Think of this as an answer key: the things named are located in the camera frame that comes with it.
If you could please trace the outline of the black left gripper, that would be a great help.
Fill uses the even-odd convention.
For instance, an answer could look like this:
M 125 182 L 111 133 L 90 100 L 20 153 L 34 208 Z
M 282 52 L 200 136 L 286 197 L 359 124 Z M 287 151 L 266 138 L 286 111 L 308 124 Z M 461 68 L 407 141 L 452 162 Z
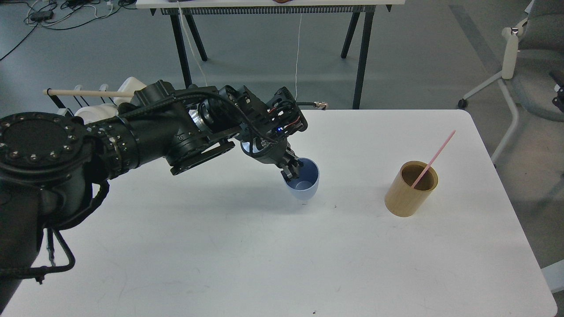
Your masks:
M 238 107 L 238 110 L 227 107 L 238 128 L 237 134 L 229 134 L 228 138 L 252 145 L 253 149 L 245 153 L 257 161 L 282 167 L 281 175 L 286 182 L 297 179 L 304 163 L 291 149 L 288 137 L 304 132 L 308 122 L 288 88 L 279 88 L 266 103 L 245 86 L 240 89 L 226 86 L 225 96 Z

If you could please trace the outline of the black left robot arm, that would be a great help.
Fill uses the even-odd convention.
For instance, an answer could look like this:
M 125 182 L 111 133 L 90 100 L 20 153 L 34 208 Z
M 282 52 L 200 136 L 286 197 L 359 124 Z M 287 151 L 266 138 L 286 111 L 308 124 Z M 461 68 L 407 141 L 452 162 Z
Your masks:
M 82 223 L 109 180 L 163 157 L 177 175 L 234 148 L 273 164 L 287 182 L 304 163 L 288 137 L 308 121 L 288 88 L 262 102 L 246 87 L 176 90 L 157 81 L 118 113 L 87 124 L 78 116 L 24 112 L 1 119 L 1 309 L 24 279 L 42 283 L 76 263 L 61 231 Z

